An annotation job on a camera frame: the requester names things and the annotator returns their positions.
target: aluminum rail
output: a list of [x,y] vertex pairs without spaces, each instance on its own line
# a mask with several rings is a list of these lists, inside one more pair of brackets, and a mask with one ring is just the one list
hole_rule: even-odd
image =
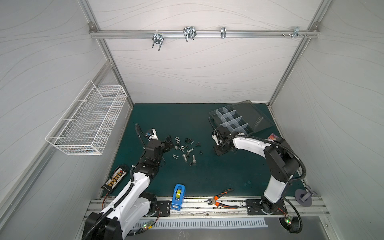
[[[226,30],[226,38],[291,38],[294,30]],[[185,38],[182,30],[172,31],[96,31],[90,32],[92,38],[150,38],[155,33],[164,38]],[[299,30],[296,38],[317,38],[319,31]],[[195,38],[221,38],[221,31],[196,30]]]

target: ventilation grille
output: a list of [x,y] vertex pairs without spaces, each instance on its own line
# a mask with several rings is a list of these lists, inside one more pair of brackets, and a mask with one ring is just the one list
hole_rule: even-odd
[[[146,222],[136,223],[134,230]],[[255,228],[268,227],[263,217],[252,218],[210,218],[210,219],[159,219],[153,229],[189,229],[189,228]]]

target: pliers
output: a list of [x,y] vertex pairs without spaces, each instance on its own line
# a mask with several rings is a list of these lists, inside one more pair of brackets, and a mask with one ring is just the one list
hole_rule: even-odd
[[220,193],[219,195],[216,195],[214,198],[211,198],[211,199],[208,199],[207,202],[208,202],[208,205],[216,205],[218,207],[225,207],[225,208],[228,208],[228,209],[238,209],[239,206],[228,206],[228,205],[225,205],[225,204],[222,204],[220,202],[217,202],[216,200],[218,200],[219,198],[221,198],[222,196],[224,196],[225,194],[229,193],[229,192],[232,192],[233,189],[230,188],[230,189],[227,189],[227,190],[224,190],[222,193]]

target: green work mat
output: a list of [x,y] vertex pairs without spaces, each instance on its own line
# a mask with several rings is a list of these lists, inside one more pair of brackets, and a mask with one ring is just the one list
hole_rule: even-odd
[[[236,152],[228,152],[222,156],[215,154],[212,139],[212,127],[208,122],[209,112],[228,104],[135,104],[128,121],[119,150],[113,163],[110,177],[114,169],[121,164],[136,165],[143,154],[143,147],[135,132],[135,123],[143,130],[154,128],[159,140],[171,135],[179,137],[182,145],[185,138],[191,138],[195,142],[188,145],[194,151],[188,162],[192,162],[192,155],[196,157],[196,164],[189,166],[185,162],[180,150],[171,149],[164,153],[166,161],[155,179],[151,182],[146,192],[157,196],[172,196],[176,184],[185,185],[185,196],[215,196],[222,190],[233,188],[235,191],[229,195],[235,196],[260,196],[266,189],[271,174],[265,158],[242,149]],[[266,104],[256,104],[269,119],[271,114]],[[276,126],[269,127],[253,134],[261,138],[268,138],[271,133],[280,136]],[[129,182],[129,175],[118,185],[111,194],[118,195]],[[304,189],[301,181],[293,182],[287,196],[294,196],[296,189]]]

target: tape roll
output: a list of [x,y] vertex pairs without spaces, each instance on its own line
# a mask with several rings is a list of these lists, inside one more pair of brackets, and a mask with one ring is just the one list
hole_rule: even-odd
[[181,189],[178,189],[176,191],[176,198],[179,200],[180,199],[180,194],[181,194]]

